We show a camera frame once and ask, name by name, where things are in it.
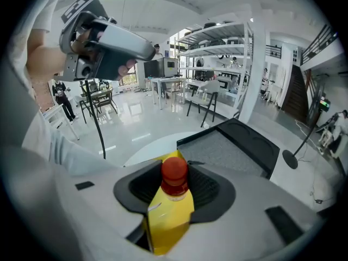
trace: white sleeve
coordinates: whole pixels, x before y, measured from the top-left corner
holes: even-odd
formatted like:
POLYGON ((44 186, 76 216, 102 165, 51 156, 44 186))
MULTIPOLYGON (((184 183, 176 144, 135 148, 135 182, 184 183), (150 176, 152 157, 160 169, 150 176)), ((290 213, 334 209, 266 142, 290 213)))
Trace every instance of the white sleeve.
POLYGON ((52 16, 58 0, 48 0, 43 10, 36 17, 32 29, 42 29, 46 32, 51 30, 52 16))

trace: person's hand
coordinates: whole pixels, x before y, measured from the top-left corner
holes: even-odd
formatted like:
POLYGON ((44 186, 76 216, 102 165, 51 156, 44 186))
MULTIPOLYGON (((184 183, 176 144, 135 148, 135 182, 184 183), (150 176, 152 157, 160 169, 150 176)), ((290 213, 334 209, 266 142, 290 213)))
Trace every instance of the person's hand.
MULTIPOLYGON (((91 29, 87 30, 86 32, 81 34, 79 37, 77 37, 77 40, 72 44, 71 48, 76 54, 88 56, 91 61, 95 61, 97 57, 97 52, 88 51, 83 44, 84 41, 88 40, 90 32, 91 32, 91 29)), ((103 33, 104 32, 100 31, 97 34, 97 38, 100 39, 103 33)), ((118 69, 119 77, 116 80, 121 80, 122 77, 126 76, 129 69, 131 69, 134 65, 135 65, 135 59, 130 59, 125 63, 125 65, 120 66, 118 69)))

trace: white shelving unit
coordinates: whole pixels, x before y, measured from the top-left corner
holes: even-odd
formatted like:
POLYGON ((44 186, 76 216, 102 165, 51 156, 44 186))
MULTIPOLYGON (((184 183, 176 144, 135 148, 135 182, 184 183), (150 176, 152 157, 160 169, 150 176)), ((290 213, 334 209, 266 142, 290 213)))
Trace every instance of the white shelving unit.
MULTIPOLYGON (((252 37, 252 31, 247 23, 231 22, 221 25, 212 26, 206 29, 202 29, 191 34, 188 34, 177 42, 187 44, 189 46, 198 44, 201 41, 212 41, 228 39, 230 37, 238 37, 244 40, 242 44, 229 44, 229 45, 217 45, 217 46, 207 46, 200 47, 197 49, 190 49, 184 52, 179 52, 178 56, 184 57, 203 57, 203 56, 213 56, 213 55, 230 55, 232 57, 242 58, 243 65, 240 69, 229 69, 229 68, 214 68, 214 67, 180 67, 179 70, 192 70, 192 71, 217 71, 226 72, 232 74, 240 74, 240 82, 244 82, 246 73, 246 63, 247 59, 252 59, 252 45, 250 43, 250 38, 252 37)), ((222 102, 216 104, 216 113, 232 118, 237 113, 237 106, 242 102, 242 97, 245 94, 242 84, 238 89, 237 94, 232 94, 229 92, 224 92, 225 95, 235 98, 234 105, 228 105, 222 102)))

